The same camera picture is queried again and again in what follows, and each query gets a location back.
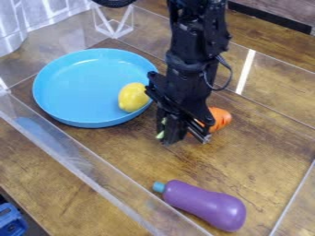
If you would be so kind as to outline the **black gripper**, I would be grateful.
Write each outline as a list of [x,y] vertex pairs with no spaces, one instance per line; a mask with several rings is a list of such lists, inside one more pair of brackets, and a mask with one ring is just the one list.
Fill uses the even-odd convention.
[[166,64],[165,75],[149,72],[146,91],[162,107],[157,112],[157,138],[170,146],[185,139],[189,131],[202,144],[208,144],[213,134],[204,124],[214,125],[214,116],[206,100],[214,92],[220,61],[217,58],[188,61],[167,52]]

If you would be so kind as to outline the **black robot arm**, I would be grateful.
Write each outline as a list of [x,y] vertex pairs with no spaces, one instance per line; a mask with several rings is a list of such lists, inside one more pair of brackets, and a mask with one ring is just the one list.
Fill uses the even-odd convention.
[[167,70],[149,72],[146,93],[157,102],[157,138],[170,146],[192,134],[201,143],[212,138],[216,118],[208,106],[220,66],[229,66],[228,0],[166,0],[171,44]]

